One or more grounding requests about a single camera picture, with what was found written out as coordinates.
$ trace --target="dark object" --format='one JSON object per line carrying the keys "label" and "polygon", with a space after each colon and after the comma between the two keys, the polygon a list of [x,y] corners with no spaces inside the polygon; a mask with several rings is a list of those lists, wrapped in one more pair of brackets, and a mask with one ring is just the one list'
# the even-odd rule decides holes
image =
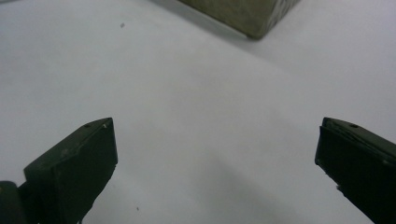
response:
{"label": "dark object", "polygon": [[179,0],[250,38],[260,39],[299,0]]}
{"label": "dark object", "polygon": [[0,182],[0,223],[78,223],[117,162],[113,120],[85,124],[30,163],[19,188]]}
{"label": "dark object", "polygon": [[396,223],[396,145],[356,124],[325,118],[315,163],[374,223]]}

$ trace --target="white table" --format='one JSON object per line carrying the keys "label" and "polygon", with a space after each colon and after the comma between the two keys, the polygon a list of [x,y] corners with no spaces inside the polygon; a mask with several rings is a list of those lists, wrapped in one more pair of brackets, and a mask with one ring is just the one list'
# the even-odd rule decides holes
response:
{"label": "white table", "polygon": [[371,223],[314,157],[323,117],[396,142],[395,24],[396,1],[303,0],[250,41],[175,0],[0,4],[0,179],[112,117],[84,223]]}

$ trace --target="black object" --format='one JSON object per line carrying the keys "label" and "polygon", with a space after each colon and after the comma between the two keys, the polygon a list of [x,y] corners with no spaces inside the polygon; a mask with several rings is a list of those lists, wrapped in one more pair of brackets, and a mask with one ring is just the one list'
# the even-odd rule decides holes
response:
{"label": "black object", "polygon": [[25,169],[19,188],[0,182],[0,224],[76,224],[118,162],[112,119],[80,127]]}
{"label": "black object", "polygon": [[374,223],[396,223],[396,145],[356,124],[325,118],[315,163]]}

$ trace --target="white surface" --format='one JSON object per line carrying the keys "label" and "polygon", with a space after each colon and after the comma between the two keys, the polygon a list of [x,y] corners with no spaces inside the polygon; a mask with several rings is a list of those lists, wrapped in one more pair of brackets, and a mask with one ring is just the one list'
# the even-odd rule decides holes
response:
{"label": "white surface", "polygon": [[303,0],[249,41],[174,0],[1,4],[0,179],[112,117],[84,223],[371,223],[314,157],[323,117],[396,142],[395,24],[395,1]]}

